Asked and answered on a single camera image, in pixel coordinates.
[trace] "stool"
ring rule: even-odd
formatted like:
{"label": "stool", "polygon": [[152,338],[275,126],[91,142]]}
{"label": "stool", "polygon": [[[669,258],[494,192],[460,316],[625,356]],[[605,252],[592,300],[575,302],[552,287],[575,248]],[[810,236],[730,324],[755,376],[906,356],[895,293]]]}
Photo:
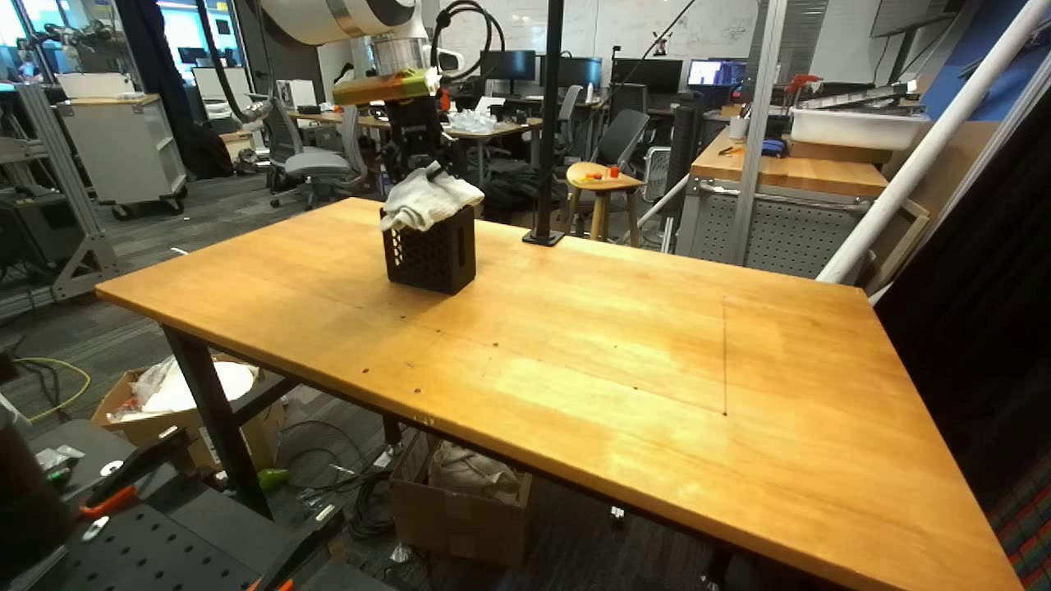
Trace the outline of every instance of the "stool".
{"label": "stool", "polygon": [[611,193],[625,192],[629,193],[629,227],[631,227],[631,245],[637,245],[637,227],[636,227],[636,193],[643,187],[643,179],[631,175],[611,175],[611,166],[595,163],[595,162],[578,162],[567,171],[569,184],[569,222],[571,213],[578,211],[582,193],[595,193],[592,202],[592,239],[611,239]]}

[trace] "floor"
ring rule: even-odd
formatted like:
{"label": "floor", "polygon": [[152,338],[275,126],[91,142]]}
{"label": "floor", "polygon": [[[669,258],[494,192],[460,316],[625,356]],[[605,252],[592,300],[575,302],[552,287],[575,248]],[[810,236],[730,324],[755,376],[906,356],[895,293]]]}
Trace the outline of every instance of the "floor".
{"label": "floor", "polygon": [[[111,221],[99,211],[121,270],[142,270],[188,248],[296,218],[302,207],[271,207],[262,177],[224,177],[190,184],[188,211],[147,211],[136,221]],[[13,322],[0,322],[0,336],[20,336],[20,356],[59,361],[63,398],[82,390],[65,415],[91,416],[99,398],[133,369],[167,357],[167,344],[154,322],[91,294],[49,304]],[[28,416],[39,416],[31,430],[45,430],[59,415],[49,409],[33,376],[0,385],[0,393]],[[299,386],[288,398],[288,419],[275,432],[275,457],[288,468],[288,485],[274,494],[279,521],[299,526],[320,501],[348,512],[348,563],[363,570],[406,587],[602,587],[602,591],[689,591],[702,587],[710,546],[684,529],[629,512],[611,521],[611,506],[582,490],[535,478],[529,552],[521,567],[489,567],[445,555],[414,552],[394,564],[394,526],[388,512],[388,478],[363,478],[383,453],[383,416],[337,398]],[[736,555],[727,587],[813,587],[810,578]]]}

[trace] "wooden stool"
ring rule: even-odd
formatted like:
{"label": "wooden stool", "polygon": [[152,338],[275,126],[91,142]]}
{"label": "wooden stool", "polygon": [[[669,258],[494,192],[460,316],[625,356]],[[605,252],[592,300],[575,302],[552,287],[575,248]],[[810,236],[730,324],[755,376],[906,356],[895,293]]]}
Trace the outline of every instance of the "wooden stool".
{"label": "wooden stool", "polygon": [[631,245],[637,245],[637,227],[636,227],[636,193],[643,187],[643,179],[631,175],[611,175],[611,166],[595,163],[595,162],[578,162],[567,171],[569,184],[569,222],[571,213],[578,211],[582,192],[595,193],[592,202],[592,239],[611,239],[611,193],[625,192],[629,193],[629,222],[631,222]]}

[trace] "cardboard box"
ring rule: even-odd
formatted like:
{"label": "cardboard box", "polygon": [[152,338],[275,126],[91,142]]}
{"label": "cardboard box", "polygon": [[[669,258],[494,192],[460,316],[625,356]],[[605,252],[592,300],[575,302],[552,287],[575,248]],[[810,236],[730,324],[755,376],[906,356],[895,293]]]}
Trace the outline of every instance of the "cardboard box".
{"label": "cardboard box", "polygon": [[[110,386],[110,393],[99,401],[91,422],[121,432],[136,445],[147,445],[166,432],[167,427],[183,427],[190,432],[190,460],[194,474],[210,476],[222,468],[222,460],[215,453],[215,444],[199,416],[199,409],[180,415],[163,415],[163,416],[138,416],[138,419],[115,419],[121,409],[136,407],[133,385],[142,371],[129,371],[120,376],[120,385]],[[279,430],[279,404],[271,404],[262,415],[258,415],[250,422],[240,427],[240,437],[246,440],[258,465],[274,465],[274,437]]]}
{"label": "cardboard box", "polygon": [[514,501],[426,485],[432,437],[406,437],[390,474],[397,542],[517,567],[527,559],[532,476],[524,474]]}

